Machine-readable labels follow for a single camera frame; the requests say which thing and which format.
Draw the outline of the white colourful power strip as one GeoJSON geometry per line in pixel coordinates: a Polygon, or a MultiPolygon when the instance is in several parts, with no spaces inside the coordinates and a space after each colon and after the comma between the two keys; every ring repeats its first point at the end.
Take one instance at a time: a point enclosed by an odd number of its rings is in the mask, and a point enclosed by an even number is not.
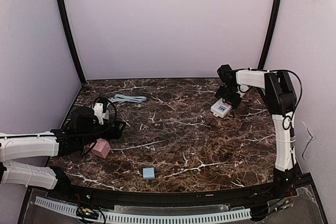
{"type": "MultiPolygon", "coordinates": [[[[242,97],[242,100],[243,100],[243,97],[245,95],[244,93],[241,93],[241,92],[237,92],[235,94],[240,94],[240,96],[242,97]]],[[[232,108],[232,106],[230,104],[228,104],[228,97],[225,98],[225,99],[224,98],[223,99],[218,99],[218,101],[215,102],[211,106],[211,112],[212,112],[213,116],[219,117],[219,118],[224,118],[233,109],[234,108],[232,108]]]]}

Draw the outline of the black frame post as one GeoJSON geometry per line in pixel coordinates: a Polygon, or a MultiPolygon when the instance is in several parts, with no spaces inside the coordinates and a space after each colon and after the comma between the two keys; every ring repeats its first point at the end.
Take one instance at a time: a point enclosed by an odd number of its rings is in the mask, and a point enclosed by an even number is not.
{"type": "Polygon", "coordinates": [[[273,0],[271,13],[269,17],[268,28],[265,36],[264,45],[261,51],[261,55],[259,58],[257,70],[263,70],[267,61],[270,45],[272,42],[272,37],[274,34],[276,21],[278,17],[279,7],[280,7],[281,0],[273,0]]]}
{"type": "Polygon", "coordinates": [[[78,56],[77,49],[75,46],[75,41],[72,35],[70,22],[69,22],[67,10],[66,10],[65,0],[56,0],[56,1],[58,5],[59,15],[61,18],[61,23],[62,23],[62,27],[64,30],[65,38],[66,38],[67,45],[70,51],[70,55],[71,55],[77,76],[79,78],[80,84],[81,86],[83,86],[86,83],[86,78],[85,78],[85,74],[83,72],[83,69],[82,69],[82,66],[79,60],[79,56],[78,56]]]}

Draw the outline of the blue plug adapter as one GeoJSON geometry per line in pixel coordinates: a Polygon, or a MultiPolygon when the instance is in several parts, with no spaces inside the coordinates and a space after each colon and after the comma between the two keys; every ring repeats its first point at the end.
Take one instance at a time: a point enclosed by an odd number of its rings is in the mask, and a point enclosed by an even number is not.
{"type": "Polygon", "coordinates": [[[144,168],[143,179],[155,179],[155,169],[154,167],[144,168]]]}

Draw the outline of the small green circuit board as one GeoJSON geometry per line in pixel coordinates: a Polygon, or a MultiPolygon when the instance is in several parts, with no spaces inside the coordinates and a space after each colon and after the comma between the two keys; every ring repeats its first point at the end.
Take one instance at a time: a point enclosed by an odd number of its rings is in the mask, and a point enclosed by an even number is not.
{"type": "Polygon", "coordinates": [[[76,216],[83,219],[97,220],[99,214],[90,208],[78,207],[76,210],[76,216]]]}

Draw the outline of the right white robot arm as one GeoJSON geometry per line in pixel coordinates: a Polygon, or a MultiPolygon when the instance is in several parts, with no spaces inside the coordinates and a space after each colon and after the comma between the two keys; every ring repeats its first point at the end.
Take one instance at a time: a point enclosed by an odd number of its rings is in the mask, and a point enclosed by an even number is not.
{"type": "Polygon", "coordinates": [[[295,167],[295,111],[301,95],[296,92],[290,70],[234,70],[230,65],[222,65],[217,69],[222,85],[215,93],[218,99],[212,106],[216,116],[223,117],[228,108],[236,109],[242,101],[242,94],[251,88],[261,90],[261,98],[271,114],[276,134],[276,162],[275,169],[287,172],[295,167]]]}

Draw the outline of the left black frame post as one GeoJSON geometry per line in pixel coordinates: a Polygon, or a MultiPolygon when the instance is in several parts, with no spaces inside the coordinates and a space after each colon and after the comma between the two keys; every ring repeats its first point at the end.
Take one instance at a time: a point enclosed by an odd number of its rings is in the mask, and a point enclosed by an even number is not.
{"type": "Polygon", "coordinates": [[[66,38],[67,45],[70,51],[70,55],[71,55],[77,76],[79,78],[80,84],[81,86],[83,86],[86,83],[86,78],[85,78],[85,74],[83,72],[83,69],[82,69],[82,66],[79,60],[79,56],[78,56],[77,49],[75,46],[75,41],[72,35],[70,22],[69,22],[67,10],[66,10],[65,0],[56,0],[56,1],[58,5],[59,15],[61,18],[61,23],[62,23],[62,27],[64,30],[65,38],[66,38]]]}

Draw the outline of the pink cube socket adapter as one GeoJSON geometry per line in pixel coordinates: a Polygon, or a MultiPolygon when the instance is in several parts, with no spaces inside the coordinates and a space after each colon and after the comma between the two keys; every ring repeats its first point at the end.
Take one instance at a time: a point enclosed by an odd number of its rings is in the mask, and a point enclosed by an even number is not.
{"type": "Polygon", "coordinates": [[[98,157],[106,158],[111,150],[110,144],[107,140],[98,139],[96,144],[92,143],[90,147],[93,147],[91,152],[98,157]]]}

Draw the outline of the right black frame post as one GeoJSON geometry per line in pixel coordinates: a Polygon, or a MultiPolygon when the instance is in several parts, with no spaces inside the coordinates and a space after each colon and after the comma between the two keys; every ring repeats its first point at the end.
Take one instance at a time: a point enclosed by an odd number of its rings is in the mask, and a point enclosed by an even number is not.
{"type": "Polygon", "coordinates": [[[265,36],[264,45],[261,51],[261,55],[259,58],[257,70],[263,70],[267,61],[270,45],[272,42],[272,37],[274,34],[276,21],[278,17],[279,7],[280,7],[281,0],[273,0],[271,13],[269,17],[268,28],[265,36]]]}

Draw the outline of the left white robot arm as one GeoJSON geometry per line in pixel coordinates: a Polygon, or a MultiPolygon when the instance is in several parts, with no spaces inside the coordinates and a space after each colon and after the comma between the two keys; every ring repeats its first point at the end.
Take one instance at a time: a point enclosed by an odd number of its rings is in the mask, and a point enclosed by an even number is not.
{"type": "Polygon", "coordinates": [[[121,137],[126,123],[111,117],[102,103],[93,108],[75,109],[70,120],[60,129],[36,134],[1,134],[1,183],[40,187],[49,190],[71,184],[62,168],[38,167],[17,162],[29,157],[63,157],[80,152],[88,154],[98,140],[121,137]]]}

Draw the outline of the blue-grey power strip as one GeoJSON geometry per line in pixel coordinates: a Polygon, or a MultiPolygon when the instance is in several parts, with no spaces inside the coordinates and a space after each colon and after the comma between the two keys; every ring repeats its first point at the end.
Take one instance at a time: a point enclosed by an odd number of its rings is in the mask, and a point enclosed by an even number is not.
{"type": "Polygon", "coordinates": [[[103,118],[104,118],[105,120],[108,120],[108,119],[109,119],[109,111],[108,111],[108,110],[106,110],[106,112],[103,114],[103,118]]]}

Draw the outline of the black front frame rail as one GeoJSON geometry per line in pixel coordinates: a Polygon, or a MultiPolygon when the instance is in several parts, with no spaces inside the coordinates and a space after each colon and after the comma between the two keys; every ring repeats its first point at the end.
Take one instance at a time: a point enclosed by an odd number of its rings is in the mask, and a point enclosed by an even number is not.
{"type": "Polygon", "coordinates": [[[230,205],[231,207],[254,207],[266,204],[274,197],[268,189],[272,183],[266,183],[250,187],[241,187],[228,190],[205,191],[197,193],[132,193],[126,191],[114,191],[95,189],[82,186],[71,186],[71,193],[65,196],[59,192],[46,189],[41,191],[46,196],[60,200],[78,200],[102,207],[114,208],[120,206],[140,207],[192,207],[208,205],[230,205]]]}

